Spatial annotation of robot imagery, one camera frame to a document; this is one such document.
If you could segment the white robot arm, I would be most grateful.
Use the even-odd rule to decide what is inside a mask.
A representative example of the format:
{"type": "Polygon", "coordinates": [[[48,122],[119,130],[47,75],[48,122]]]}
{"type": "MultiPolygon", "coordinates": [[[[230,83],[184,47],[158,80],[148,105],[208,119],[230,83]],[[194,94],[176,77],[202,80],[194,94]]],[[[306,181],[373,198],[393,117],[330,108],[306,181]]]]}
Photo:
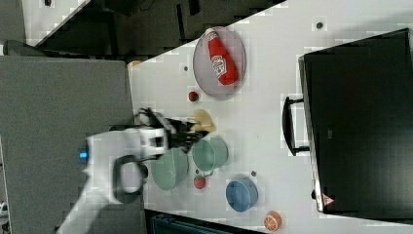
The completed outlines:
{"type": "Polygon", "coordinates": [[[148,118],[146,124],[116,126],[86,139],[87,181],[70,212],[55,229],[56,234],[87,234],[106,206],[130,204],[137,199],[143,182],[143,162],[157,160],[174,148],[189,151],[216,130],[203,109],[197,109],[186,121],[167,118],[149,107],[135,114],[142,115],[148,118]]]}

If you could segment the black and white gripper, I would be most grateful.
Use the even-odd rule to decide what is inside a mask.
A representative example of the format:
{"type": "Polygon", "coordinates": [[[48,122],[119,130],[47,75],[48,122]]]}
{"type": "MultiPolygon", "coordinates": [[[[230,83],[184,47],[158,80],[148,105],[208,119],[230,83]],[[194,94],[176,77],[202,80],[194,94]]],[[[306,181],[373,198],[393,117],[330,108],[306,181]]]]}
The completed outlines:
{"type": "Polygon", "coordinates": [[[178,132],[190,132],[179,134],[177,146],[185,153],[192,146],[208,135],[207,131],[191,132],[193,122],[168,120],[163,114],[153,111],[151,108],[140,108],[135,116],[140,125],[137,131],[140,135],[140,159],[156,160],[171,149],[172,136],[178,132]]]}

